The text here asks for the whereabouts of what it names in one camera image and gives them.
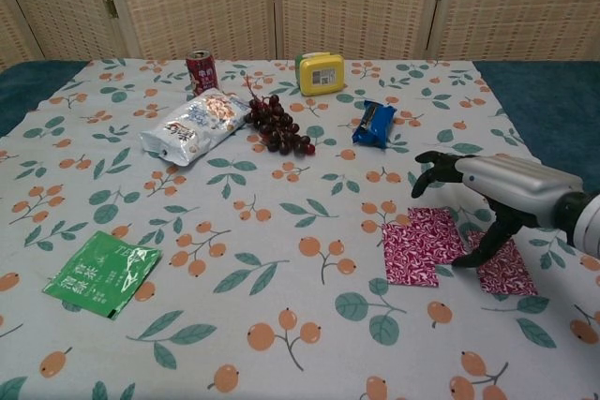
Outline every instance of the snack bag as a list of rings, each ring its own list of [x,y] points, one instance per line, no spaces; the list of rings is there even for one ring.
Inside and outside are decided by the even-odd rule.
[[[352,134],[352,142],[384,149],[395,112],[394,107],[385,107],[381,103],[365,100],[365,114]]]
[[[114,319],[160,258],[160,250],[97,231],[44,288],[64,302]]]
[[[156,128],[140,133],[142,147],[187,166],[241,126],[248,110],[238,96],[208,89],[172,111]]]

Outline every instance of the pink patterned paper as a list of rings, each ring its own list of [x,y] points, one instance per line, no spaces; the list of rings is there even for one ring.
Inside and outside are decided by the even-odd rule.
[[[452,216],[443,208],[409,208],[411,226],[422,233],[423,258],[434,264],[449,264],[464,255],[465,248]]]
[[[475,249],[484,233],[472,231],[469,245]],[[508,241],[494,258],[477,268],[481,289],[490,294],[537,295],[523,258],[519,255],[515,241]]]
[[[423,233],[413,224],[403,227],[385,224],[383,248],[387,281],[397,285],[438,286],[435,265],[424,258],[423,248],[428,244]]]

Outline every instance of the table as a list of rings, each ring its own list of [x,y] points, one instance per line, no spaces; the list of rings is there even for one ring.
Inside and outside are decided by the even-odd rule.
[[[536,298],[450,266],[438,289],[383,283],[379,226],[409,207],[490,223],[461,185],[412,200],[414,156],[531,154],[470,62],[346,66],[342,93],[306,98],[293,62],[217,62],[223,91],[248,98],[249,75],[278,93],[312,157],[269,154],[249,127],[188,168],[144,153],[138,133],[191,98],[182,61],[91,62],[28,113],[0,140],[0,398],[450,398],[451,380],[456,398],[599,393],[600,264],[561,233],[515,239]],[[364,99],[398,109],[384,151],[352,145]],[[41,293],[96,230],[163,251],[114,321]]]

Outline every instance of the white snack bag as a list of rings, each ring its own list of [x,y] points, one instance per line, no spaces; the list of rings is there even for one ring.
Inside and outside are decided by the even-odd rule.
[[[238,96],[208,89],[172,111],[154,129],[141,132],[142,147],[187,166],[242,125],[248,110]]]

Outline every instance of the yellow lunch box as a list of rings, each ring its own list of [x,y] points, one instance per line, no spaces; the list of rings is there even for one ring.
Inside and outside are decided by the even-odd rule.
[[[330,52],[296,56],[296,80],[303,96],[335,93],[344,88],[344,58]]]

